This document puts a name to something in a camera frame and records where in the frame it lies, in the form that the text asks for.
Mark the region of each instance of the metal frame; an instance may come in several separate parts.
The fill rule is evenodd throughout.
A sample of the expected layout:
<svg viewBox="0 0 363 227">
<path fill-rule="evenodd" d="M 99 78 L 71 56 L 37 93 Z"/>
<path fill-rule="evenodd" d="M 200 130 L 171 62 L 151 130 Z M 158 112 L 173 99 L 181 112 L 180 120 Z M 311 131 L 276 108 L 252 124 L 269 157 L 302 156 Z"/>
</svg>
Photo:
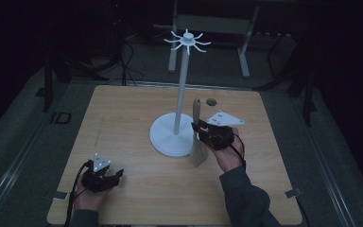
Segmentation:
<svg viewBox="0 0 363 227">
<path fill-rule="evenodd" d="M 245 35 L 244 43 L 237 48 L 238 59 L 240 61 L 241 73 L 243 78 L 250 76 L 250 71 L 246 58 L 247 47 L 250 42 L 252 31 L 256 18 L 258 16 L 260 7 L 256 6 L 250 20 L 232 19 L 232 18 L 217 18 L 206 16 L 192 16 L 185 14 L 178 14 L 178 0 L 173 1 L 173 32 L 178 29 L 190 29 L 207 32 L 230 33 Z M 176 60 L 178 51 L 170 50 L 169 66 L 167 68 L 169 73 L 176 71 Z"/>
<path fill-rule="evenodd" d="M 331 201 L 335 206 L 337 216 L 340 220 L 341 225 L 344 227 L 355 227 L 356 224 L 354 222 L 353 216 L 349 208 L 347 207 L 346 201 L 337 185 L 337 181 L 325 160 L 323 152 L 320 149 L 319 142 L 317 141 L 314 133 L 312 132 L 311 127 L 308 127 L 308 125 L 306 124 L 305 119 L 300 118 L 301 114 L 297 103 L 294 102 L 293 98 L 291 98 L 290 100 L 292 102 L 294 112 L 299 117 L 299 119 L 301 119 L 300 122 L 302 123 L 302 128 L 306 132 L 306 136 L 312 148 L 312 152 L 315 157 L 315 163 L 319 168 L 320 175 L 325 183 Z"/>
</svg>

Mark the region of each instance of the finger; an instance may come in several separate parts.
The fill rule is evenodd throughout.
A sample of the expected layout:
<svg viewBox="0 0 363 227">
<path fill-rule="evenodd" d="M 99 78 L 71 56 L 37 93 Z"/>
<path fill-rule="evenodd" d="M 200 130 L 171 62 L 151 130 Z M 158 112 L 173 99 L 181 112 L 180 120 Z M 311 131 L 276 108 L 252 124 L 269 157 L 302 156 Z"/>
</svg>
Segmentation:
<svg viewBox="0 0 363 227">
<path fill-rule="evenodd" d="M 82 185 L 83 177 L 84 177 L 84 174 L 81 174 L 80 177 L 78 178 L 78 190 L 80 190 L 81 188 L 84 188 L 84 186 Z"/>
<path fill-rule="evenodd" d="M 237 128 L 232 128 L 232 130 L 233 130 L 234 134 L 238 135 L 238 129 Z"/>
</svg>

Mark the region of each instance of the dark floor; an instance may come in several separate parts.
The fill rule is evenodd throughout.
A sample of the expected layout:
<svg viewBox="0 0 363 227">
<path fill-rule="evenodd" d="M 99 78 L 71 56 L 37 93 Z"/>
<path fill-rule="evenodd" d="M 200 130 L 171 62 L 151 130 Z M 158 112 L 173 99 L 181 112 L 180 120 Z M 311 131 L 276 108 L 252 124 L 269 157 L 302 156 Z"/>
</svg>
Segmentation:
<svg viewBox="0 0 363 227">
<path fill-rule="evenodd" d="M 167 72 L 170 46 L 162 38 L 168 32 L 161 34 L 149 44 L 138 35 L 128 38 L 132 55 L 125 46 L 123 57 L 131 57 L 129 86 L 178 83 L 179 66 L 175 74 Z M 246 90 L 267 83 L 273 80 L 267 54 L 274 42 L 266 35 L 252 38 L 249 79 L 241 77 L 235 46 L 213 44 L 205 47 L 205 54 L 192 51 L 187 83 Z M 282 68 L 294 46 L 289 37 L 283 38 L 272 53 L 272 70 Z M 102 61 L 95 59 L 96 64 Z M 120 85 L 122 73 L 117 65 L 101 73 L 109 81 L 97 81 L 74 71 L 70 84 L 54 83 L 54 103 L 47 113 L 42 113 L 43 98 L 34 96 L 43 86 L 43 71 L 26 84 L 0 120 L 0 183 L 8 186 L 0 188 L 0 226 L 47 226 L 49 195 L 59 183 L 92 92 L 98 84 Z M 363 226 L 363 176 L 341 131 L 318 90 L 312 127 L 307 127 L 303 96 L 289 97 L 289 84 L 260 94 L 290 181 L 303 191 L 297 199 L 307 219 L 300 226 L 308 226 L 307 221 L 311 226 Z M 53 112 L 71 113 L 70 124 L 49 124 Z"/>
</svg>

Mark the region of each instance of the cable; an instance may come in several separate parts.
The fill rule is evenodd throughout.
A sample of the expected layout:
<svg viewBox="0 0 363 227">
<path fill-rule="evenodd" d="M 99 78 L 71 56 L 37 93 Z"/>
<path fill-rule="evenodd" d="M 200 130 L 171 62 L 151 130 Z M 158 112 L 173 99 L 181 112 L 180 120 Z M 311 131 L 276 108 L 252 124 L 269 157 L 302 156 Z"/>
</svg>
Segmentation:
<svg viewBox="0 0 363 227">
<path fill-rule="evenodd" d="M 92 66 L 90 64 L 85 64 L 79 61 L 69 61 L 67 59 L 67 61 L 70 63 L 70 67 L 73 67 L 74 69 L 77 69 L 79 72 L 92 77 L 94 79 L 104 79 L 102 78 L 100 75 L 96 74 L 95 72 L 100 72 L 106 69 L 109 69 L 113 66 L 115 66 L 118 62 L 118 55 L 120 55 L 121 51 L 121 45 L 123 44 L 122 42 L 122 37 L 123 35 L 120 34 L 119 32 L 122 32 L 121 29 L 119 29 L 120 26 L 122 26 L 122 17 L 124 17 L 124 15 L 121 13 L 121 7 L 119 6 L 119 4 L 117 3 L 116 0 L 110 0 L 109 3 L 111 4 L 108 8 L 108 11 L 106 12 L 106 19 L 107 22 L 109 23 L 109 25 L 111 25 L 111 27 L 113 28 L 113 32 L 114 32 L 114 41 L 115 41 L 115 45 L 116 45 L 116 50 L 118 49 L 119 51 L 114 51 L 115 53 L 111 54 L 109 56 L 109 60 L 107 62 L 104 62 L 100 65 L 95 65 Z M 89 11 L 93 11 L 96 12 L 97 9 L 102 9 L 105 4 L 108 4 L 107 1 L 102 2 L 101 4 L 98 4 L 97 6 L 95 6 L 93 9 L 89 9 Z M 78 20 L 78 28 L 80 31 L 82 31 L 83 33 L 86 33 L 85 29 L 82 25 L 81 22 L 81 18 L 80 18 L 80 11 L 83 11 L 83 9 L 80 9 L 80 5 L 77 4 L 76 2 L 74 3 L 74 9 L 76 11 L 76 19 Z M 107 49 L 108 49 L 108 45 L 109 45 L 109 32 L 107 32 L 105 40 L 106 40 L 106 44 L 105 44 L 105 49 L 104 49 L 104 53 L 103 55 L 105 55 L 107 53 Z"/>
<path fill-rule="evenodd" d="M 153 39 L 158 39 L 161 36 L 167 35 L 172 29 L 167 28 L 165 31 L 162 31 L 156 35 L 153 35 L 152 38 Z M 147 38 L 142 38 L 141 36 L 139 36 L 139 33 L 134 33 L 132 35 L 129 35 L 128 37 L 125 38 L 125 40 L 127 42 L 133 43 L 133 44 L 147 44 L 150 43 L 151 41 L 147 40 Z"/>
<path fill-rule="evenodd" d="M 141 77 L 139 78 L 139 80 L 143 80 L 144 79 L 144 73 L 142 73 L 142 72 L 140 72 L 140 71 L 137 71 L 137 70 L 134 70 L 134 69 L 132 69 L 132 68 L 130 68 L 130 67 L 128 67 L 128 69 L 130 70 L 130 71 L 132 71 L 132 72 L 134 72 L 134 73 L 137 73 L 137 74 L 140 74 L 141 75 Z"/>
<path fill-rule="evenodd" d="M 131 51 L 131 54 L 126 62 L 123 60 L 123 56 L 122 55 L 120 56 L 120 62 L 122 63 L 122 67 L 123 67 L 122 86 L 127 86 L 128 85 L 127 84 L 127 73 L 128 73 L 128 69 L 129 69 L 129 63 L 131 61 L 132 56 L 134 55 L 134 49 L 132 48 L 132 46 L 130 44 L 127 44 L 126 42 L 124 42 L 124 45 L 126 45 Z M 131 76 L 130 76 L 130 78 L 135 85 L 134 79 Z"/>
<path fill-rule="evenodd" d="M 88 166 L 91 162 L 92 161 L 89 160 L 88 162 L 86 162 L 82 165 L 82 167 L 78 171 L 78 175 L 76 176 L 75 182 L 73 183 L 73 188 L 72 188 L 72 191 L 70 192 L 70 196 L 69 196 L 69 203 L 67 205 L 67 216 L 66 216 L 66 221 L 64 222 L 64 225 L 63 225 L 64 227 L 68 227 L 70 225 L 70 220 L 71 220 L 72 211 L 73 211 L 73 201 L 75 200 L 76 186 L 78 185 L 78 179 L 81 174 L 81 171 L 84 169 L 84 167 Z"/>
<path fill-rule="evenodd" d="M 73 198 L 73 201 L 76 200 L 76 198 L 81 195 L 83 192 L 85 192 L 85 190 L 87 190 L 87 188 L 84 188 L 84 190 L 82 190 L 80 193 L 78 193 L 77 195 L 75 195 L 75 197 Z"/>
<path fill-rule="evenodd" d="M 240 152 L 238 152 L 238 150 L 232 144 L 230 144 L 229 147 L 231 147 L 232 150 L 238 155 L 238 157 L 240 158 L 241 164 L 243 165 L 244 169 L 246 169 L 247 164 L 246 164 L 246 160 L 244 160 L 244 154 L 246 152 L 244 143 L 241 140 L 240 136 L 238 136 L 236 133 L 234 133 L 233 135 L 235 135 L 240 140 L 241 144 L 243 145 L 243 154 L 240 154 Z"/>
<path fill-rule="evenodd" d="M 304 210 L 304 208 L 302 206 L 302 203 L 299 201 L 299 199 L 297 199 L 297 197 L 296 197 L 296 201 L 297 201 L 297 204 L 299 204 L 299 208 L 302 211 L 302 215 L 304 216 L 304 219 L 305 219 L 305 222 L 306 222 L 307 226 L 310 227 L 311 225 L 309 224 L 309 219 L 308 219 L 308 216 L 305 213 L 305 210 Z"/>
</svg>

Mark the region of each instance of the tabletop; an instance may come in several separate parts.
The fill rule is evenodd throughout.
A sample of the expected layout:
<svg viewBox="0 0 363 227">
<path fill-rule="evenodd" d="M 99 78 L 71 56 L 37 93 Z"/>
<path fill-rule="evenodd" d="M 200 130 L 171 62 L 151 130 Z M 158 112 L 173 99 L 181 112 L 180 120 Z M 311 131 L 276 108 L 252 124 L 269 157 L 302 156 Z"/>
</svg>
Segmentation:
<svg viewBox="0 0 363 227">
<path fill-rule="evenodd" d="M 58 191 L 70 192 L 79 168 L 97 152 L 110 159 L 113 174 L 124 169 L 100 214 L 101 224 L 230 225 L 218 176 L 210 153 L 200 166 L 188 158 L 169 157 L 150 143 L 149 130 L 161 115 L 176 112 L 177 88 L 97 86 L 80 126 Z M 200 119 L 218 111 L 244 119 L 237 126 L 246 145 L 247 173 L 252 184 L 270 196 L 270 211 L 282 224 L 299 224 L 302 216 L 260 95 L 252 91 L 186 89 L 182 112 L 192 115 L 201 100 Z M 214 98 L 215 106 L 205 104 Z M 51 224 L 64 223 L 67 201 L 53 201 Z"/>
</svg>

